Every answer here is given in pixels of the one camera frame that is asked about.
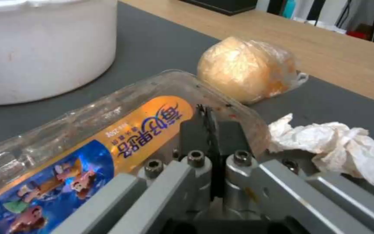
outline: bottle label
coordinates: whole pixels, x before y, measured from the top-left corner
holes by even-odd
[[[139,166],[192,116],[187,101],[156,97],[22,175],[0,189],[0,233],[49,233],[117,173]]]

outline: orange label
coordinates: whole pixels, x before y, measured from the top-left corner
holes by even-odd
[[[92,141],[100,142],[109,151],[114,175],[130,172],[174,137],[180,130],[180,123],[192,116],[193,108],[184,99],[176,96],[151,99],[111,126],[6,185],[0,189],[0,195]]]

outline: screw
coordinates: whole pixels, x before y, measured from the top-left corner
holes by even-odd
[[[289,159],[283,159],[282,164],[286,166],[291,172],[294,172],[296,175],[298,175],[299,166],[298,163],[294,160]]]
[[[195,168],[205,165],[205,154],[200,150],[192,150],[187,154],[187,163]]]
[[[172,149],[172,158],[178,160],[179,156],[180,156],[180,154],[178,153],[178,149],[176,149],[176,148]]]
[[[251,166],[252,156],[245,150],[236,150],[233,155],[233,162],[238,166]]]
[[[144,165],[145,175],[150,179],[157,178],[160,173],[164,170],[164,166],[161,160],[151,159],[148,160]]]

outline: white container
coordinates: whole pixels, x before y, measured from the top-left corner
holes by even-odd
[[[112,64],[117,0],[0,0],[0,105],[82,86]]]

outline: bread in plastic bag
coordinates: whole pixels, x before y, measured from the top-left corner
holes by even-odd
[[[201,57],[197,77],[244,104],[294,89],[308,76],[297,74],[295,57],[278,46],[229,37]]]

